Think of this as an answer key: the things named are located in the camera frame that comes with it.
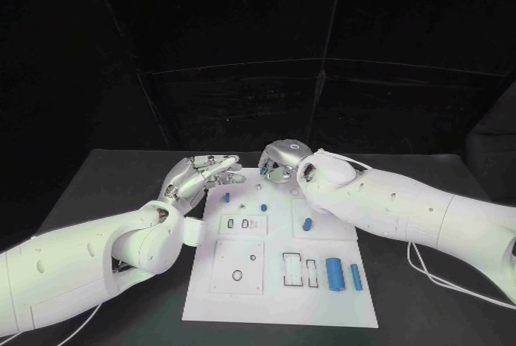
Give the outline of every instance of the robotic arm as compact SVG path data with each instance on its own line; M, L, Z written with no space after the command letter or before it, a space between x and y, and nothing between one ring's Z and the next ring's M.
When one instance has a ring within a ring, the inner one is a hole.
M185 158L157 201L32 237L0 254L0 336L67 320L172 267L183 243L198 246L203 239L203 221L185 214L209 188L245 181L232 173L238 161Z
M460 258L516 303L516 208L447 193L322 149L313 154L291 139L267 146L260 173L276 183L296 179L320 213Z

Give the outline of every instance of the blue battery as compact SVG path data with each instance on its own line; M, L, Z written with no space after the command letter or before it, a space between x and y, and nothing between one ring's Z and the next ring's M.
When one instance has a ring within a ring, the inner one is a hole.
M352 274L353 274L355 290L361 292L363 289L362 289L361 274L358 273L356 264L352 264Z
M345 275L342 274L342 264L339 258L326 259L326 273L327 283L330 284L330 290L339 292L346 290L345 287Z
M307 232L312 229L312 218L304 220L303 230Z

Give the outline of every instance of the gray table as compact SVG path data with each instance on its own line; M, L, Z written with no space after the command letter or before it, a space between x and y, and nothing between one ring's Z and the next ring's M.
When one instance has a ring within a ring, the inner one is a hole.
M91 152L39 234L136 210L156 199L180 158L208 152ZM237 153L244 167L260 152ZM431 186L487 199L456 155L348 155ZM205 203L190 212L202 217ZM435 286L408 265L407 243L359 233L379 329L182 321L195 248L183 246L172 269L137 284L100 308L67 345L515 345L515 311ZM506 300L483 275L456 258L421 247L430 270L467 288ZM16 345L55 345L91 312L19 336Z

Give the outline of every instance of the white cable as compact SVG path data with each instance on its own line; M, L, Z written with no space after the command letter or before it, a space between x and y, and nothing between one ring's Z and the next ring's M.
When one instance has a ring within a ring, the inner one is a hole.
M90 318L84 321L84 324L81 325L81 327L75 330L75 332L68 336L67 340L58 345L58 346L62 346L65 344L65 342L75 336L75 334L81 331L81 329L85 327L88 321L91 320L91 318L94 317L94 314L97 313L97 310L100 309L100 306L103 304L100 303L100 305L97 306L94 312L91 313L90 315Z
M22 333L18 333L6 341L2 341L0 346L5 345L16 336L20 336L20 335L22 335Z
M340 158L342 160L345 160L345 161L349 161L349 162L355 162L358 165L361 165L363 168L366 168L366 169L374 169L371 166L368 166L365 163L362 163L362 162L358 162L356 160L353 160L353 158L349 158L349 157L346 157L346 156L340 156L339 154L333 154L332 152L326 152L326 150L323 150L322 148L320 148L320 150L317 151L317 152L322 152L323 154L327 154L329 156L333 156L333 157L336 157L336 158Z
M420 259L420 263L421 263L421 266L423 266L423 269L420 269L414 264L412 264L412 261L411 261L411 246L414 247L414 249L417 250L417 257ZM477 294L476 292L467 290L466 288L461 288L460 286L457 286L456 284L453 284L450 281L444 280L443 278L437 277L435 275L433 275L430 272L428 272L428 269L427 269L427 265L425 265L425 262L423 261L423 257L421 257L421 254L420 254L420 250L417 248L417 245L410 242L408 243L408 247L407 247L407 259L408 259L408 263L411 264L411 266L423 273L427 275L427 277L430 278L430 280L438 284L440 286L443 286L444 288L448 288L451 290L456 290L457 292L463 292L464 294L469 294L483 300L486 300L487 302L490 303L495 303L496 305L499 306L503 306L506 307L508 309L512 309L512 310L516 310L516 306L509 304L509 303L505 303L503 301L499 301L499 300L495 300L492 298L489 298L487 296L483 296L480 294Z

